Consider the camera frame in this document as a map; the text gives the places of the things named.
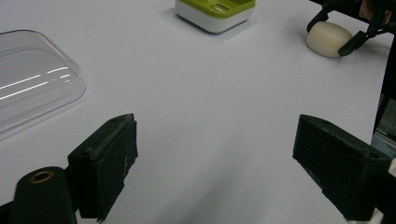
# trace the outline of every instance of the clear plastic container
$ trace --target clear plastic container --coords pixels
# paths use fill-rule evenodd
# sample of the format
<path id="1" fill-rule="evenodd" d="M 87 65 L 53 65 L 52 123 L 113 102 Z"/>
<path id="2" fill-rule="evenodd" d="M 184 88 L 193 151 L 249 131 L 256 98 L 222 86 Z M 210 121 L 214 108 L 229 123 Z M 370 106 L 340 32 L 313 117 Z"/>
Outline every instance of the clear plastic container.
<path id="1" fill-rule="evenodd" d="M 78 67 L 33 31 L 0 34 L 0 133 L 77 100 Z"/>

